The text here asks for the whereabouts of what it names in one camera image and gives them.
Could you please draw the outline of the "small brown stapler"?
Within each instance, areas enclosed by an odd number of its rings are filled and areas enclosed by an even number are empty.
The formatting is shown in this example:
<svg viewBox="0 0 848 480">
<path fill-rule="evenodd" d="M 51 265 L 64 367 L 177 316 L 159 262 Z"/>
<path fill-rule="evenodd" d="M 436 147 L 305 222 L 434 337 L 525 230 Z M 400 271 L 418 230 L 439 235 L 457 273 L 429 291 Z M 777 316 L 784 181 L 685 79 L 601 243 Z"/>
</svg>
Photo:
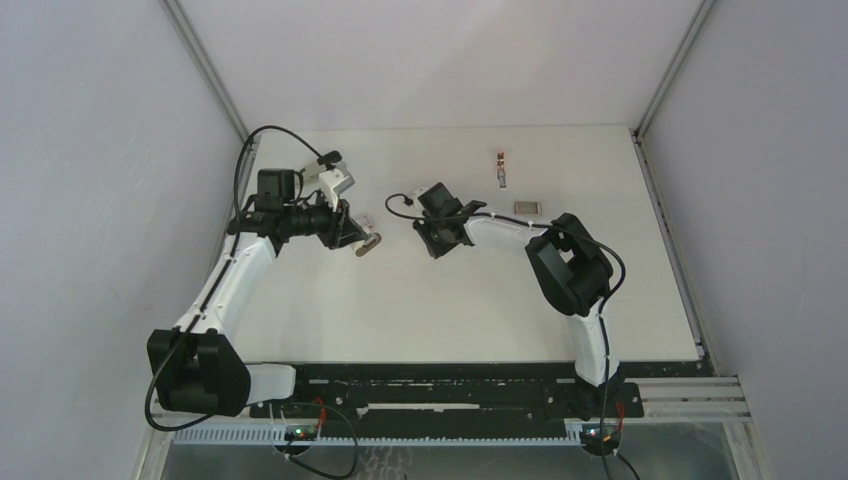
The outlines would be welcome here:
<svg viewBox="0 0 848 480">
<path fill-rule="evenodd" d="M 382 236 L 379 233 L 368 233 L 363 240 L 357 241 L 354 246 L 354 254 L 357 257 L 363 257 L 371 250 L 376 248 L 382 241 Z"/>
</svg>

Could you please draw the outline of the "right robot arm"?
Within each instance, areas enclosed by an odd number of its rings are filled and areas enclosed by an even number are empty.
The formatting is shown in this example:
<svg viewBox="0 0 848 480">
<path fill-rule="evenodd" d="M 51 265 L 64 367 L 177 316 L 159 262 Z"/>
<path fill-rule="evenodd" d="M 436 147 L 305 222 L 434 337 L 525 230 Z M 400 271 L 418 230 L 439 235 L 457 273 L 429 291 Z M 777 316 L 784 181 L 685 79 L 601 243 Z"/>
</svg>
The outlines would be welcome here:
<svg viewBox="0 0 848 480">
<path fill-rule="evenodd" d="M 443 183 L 401 198 L 418 210 L 413 228 L 434 259 L 460 245 L 525 255 L 544 299 L 569 325 L 575 375 L 582 384 L 579 406 L 589 415 L 602 416 L 616 405 L 615 386 L 623 377 L 605 313 L 626 278 L 617 252 L 595 240 L 573 214 L 535 223 L 491 211 L 482 201 L 464 204 Z"/>
</svg>

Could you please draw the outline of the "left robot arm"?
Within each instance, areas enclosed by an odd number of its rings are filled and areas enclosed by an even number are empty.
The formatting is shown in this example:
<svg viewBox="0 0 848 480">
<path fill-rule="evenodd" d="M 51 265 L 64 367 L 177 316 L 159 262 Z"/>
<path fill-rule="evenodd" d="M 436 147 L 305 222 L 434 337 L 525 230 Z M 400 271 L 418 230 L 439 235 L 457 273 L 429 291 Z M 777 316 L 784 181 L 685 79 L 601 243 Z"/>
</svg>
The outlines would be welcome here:
<svg viewBox="0 0 848 480">
<path fill-rule="evenodd" d="M 199 420 L 233 417 L 270 400 L 290 417 L 310 409 L 313 392 L 295 379 L 294 367 L 248 365 L 231 340 L 260 278 L 290 239 L 313 236 L 330 250 L 369 240 L 341 197 L 354 183 L 343 164 L 311 175 L 258 172 L 256 191 L 238 203 L 222 255 L 200 294 L 172 328 L 154 330 L 147 341 L 153 375 L 148 403 Z"/>
</svg>

